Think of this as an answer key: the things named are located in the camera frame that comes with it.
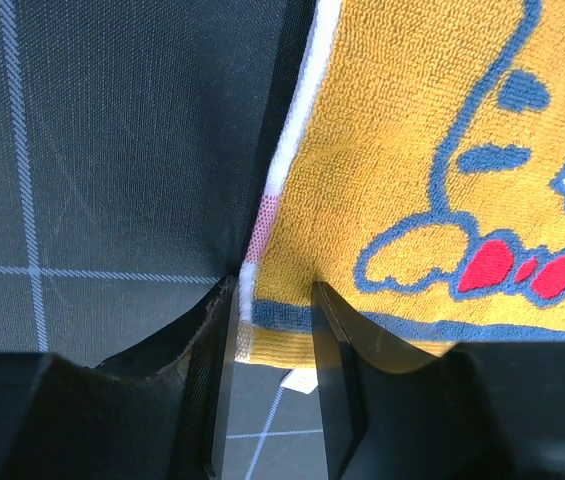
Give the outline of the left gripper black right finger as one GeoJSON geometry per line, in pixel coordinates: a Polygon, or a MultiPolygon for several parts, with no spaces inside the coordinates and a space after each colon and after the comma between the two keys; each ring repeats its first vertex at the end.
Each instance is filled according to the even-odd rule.
{"type": "Polygon", "coordinates": [[[442,356],[312,287],[332,479],[565,479],[565,342],[461,343],[442,356]]]}

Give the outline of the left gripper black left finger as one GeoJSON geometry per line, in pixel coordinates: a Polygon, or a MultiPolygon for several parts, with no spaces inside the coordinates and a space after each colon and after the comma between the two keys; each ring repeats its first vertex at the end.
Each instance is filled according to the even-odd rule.
{"type": "Polygon", "coordinates": [[[237,281],[94,368],[0,353],[0,479],[218,479],[237,281]]]}

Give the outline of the yellow blue patterned towel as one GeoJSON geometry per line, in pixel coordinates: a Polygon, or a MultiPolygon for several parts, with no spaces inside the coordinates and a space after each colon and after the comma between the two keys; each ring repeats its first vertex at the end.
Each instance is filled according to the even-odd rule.
{"type": "Polygon", "coordinates": [[[236,358],[314,364],[311,287],[433,354],[565,341],[565,1],[320,1],[236,358]]]}

